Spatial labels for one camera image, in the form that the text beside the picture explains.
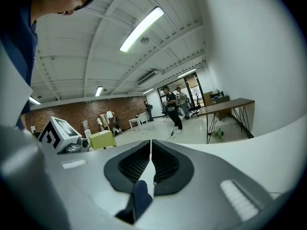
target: ceiling light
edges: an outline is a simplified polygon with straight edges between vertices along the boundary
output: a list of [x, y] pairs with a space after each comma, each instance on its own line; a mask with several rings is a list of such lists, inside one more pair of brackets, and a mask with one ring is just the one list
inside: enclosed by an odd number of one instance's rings
[[150, 89], [148, 91], [145, 91], [143, 94], [146, 94], [146, 93], [148, 93], [149, 91], [152, 91], [152, 90], [154, 90], [154, 88], [152, 88], [152, 89]]
[[143, 32], [145, 32], [146, 29], [162, 15], [164, 15], [164, 11], [160, 7], [154, 8], [149, 15], [147, 15], [146, 18], [136, 28], [134, 28], [120, 50], [127, 52], [133, 43], [143, 34]]
[[186, 75], [188, 75], [189, 73], [191, 73], [191, 72], [193, 72], [193, 71], [196, 71], [196, 68], [194, 68], [194, 69], [192, 69], [192, 70], [190, 70], [190, 71], [187, 71], [186, 73], [183, 73], [183, 74], [179, 75], [177, 78], [181, 78], [181, 77], [183, 77], [183, 76], [186, 76]]
[[40, 105], [40, 102], [38, 102], [36, 99], [32, 98], [31, 96], [29, 97], [29, 101], [33, 104]]
[[96, 92], [96, 95], [95, 95], [95, 96], [96, 96], [96, 97], [97, 97], [97, 96], [99, 96], [99, 95], [100, 95], [100, 93], [101, 93], [101, 91], [102, 91], [102, 87], [98, 87], [98, 88], [97, 88], [97, 92]]

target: brick wall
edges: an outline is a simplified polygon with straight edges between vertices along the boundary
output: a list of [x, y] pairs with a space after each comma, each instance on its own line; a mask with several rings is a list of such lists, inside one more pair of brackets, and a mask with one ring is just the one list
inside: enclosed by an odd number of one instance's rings
[[[121, 129], [129, 129], [129, 119], [135, 118], [136, 114], [146, 112], [144, 101], [145, 96], [135, 96], [128, 98], [114, 98], [109, 100], [92, 101], [90, 103], [79, 102], [60, 106], [53, 106], [31, 111], [26, 114], [26, 124], [29, 130], [30, 126], [35, 125], [36, 131], [40, 132], [44, 128], [50, 116], [66, 120], [81, 135], [84, 135], [82, 121], [87, 120], [92, 134], [100, 132], [100, 126], [97, 123], [98, 115], [113, 111], [120, 121]], [[110, 128], [114, 127], [113, 119], [110, 119]]]

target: ceiling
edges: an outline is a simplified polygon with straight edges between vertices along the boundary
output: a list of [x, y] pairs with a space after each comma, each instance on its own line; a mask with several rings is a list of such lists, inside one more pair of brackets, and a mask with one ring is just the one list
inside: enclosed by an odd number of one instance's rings
[[[119, 48], [156, 6], [165, 14], [127, 53]], [[101, 95], [136, 94], [205, 60], [203, 22], [196, 0], [95, 0], [70, 16], [37, 21], [31, 87], [41, 103]], [[138, 86], [154, 70], [160, 74]]]

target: person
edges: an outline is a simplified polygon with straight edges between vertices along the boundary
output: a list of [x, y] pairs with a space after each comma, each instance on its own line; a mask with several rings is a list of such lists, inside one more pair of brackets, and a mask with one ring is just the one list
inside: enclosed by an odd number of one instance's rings
[[[44, 15], [59, 13], [71, 15], [93, 0], [13, 0], [9, 9], [3, 9], [7, 18], [0, 25], [0, 39], [12, 63], [30, 86], [37, 45], [36, 20]], [[5, 0], [0, 2], [6, 8]], [[22, 110], [17, 126], [26, 128], [25, 114], [30, 111], [29, 101]]]
[[144, 105], [146, 107], [146, 111], [147, 111], [148, 116], [149, 116], [149, 121], [152, 122], [153, 121], [153, 117], [152, 117], [152, 108], [153, 108], [153, 106], [148, 104], [147, 101], [144, 101]]
[[188, 104], [187, 104], [187, 95], [181, 91], [180, 87], [176, 88], [176, 91], [179, 93], [179, 103], [181, 106], [181, 109], [183, 110], [185, 117], [184, 119], [188, 120], [190, 119]]
[[182, 132], [182, 123], [181, 119], [178, 116], [177, 111], [177, 98], [174, 93], [172, 93], [167, 86], [162, 87], [161, 89], [164, 94], [166, 94], [166, 101], [167, 101], [167, 111], [169, 117], [173, 120], [175, 123], [175, 132], [177, 134]]

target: white box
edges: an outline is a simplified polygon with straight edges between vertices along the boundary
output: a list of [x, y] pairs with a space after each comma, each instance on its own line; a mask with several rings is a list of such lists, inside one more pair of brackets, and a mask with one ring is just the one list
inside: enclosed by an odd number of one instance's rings
[[69, 123], [63, 119], [50, 117], [38, 140], [42, 143], [51, 144], [56, 153], [65, 149], [71, 143], [76, 144], [79, 137], [82, 137]]

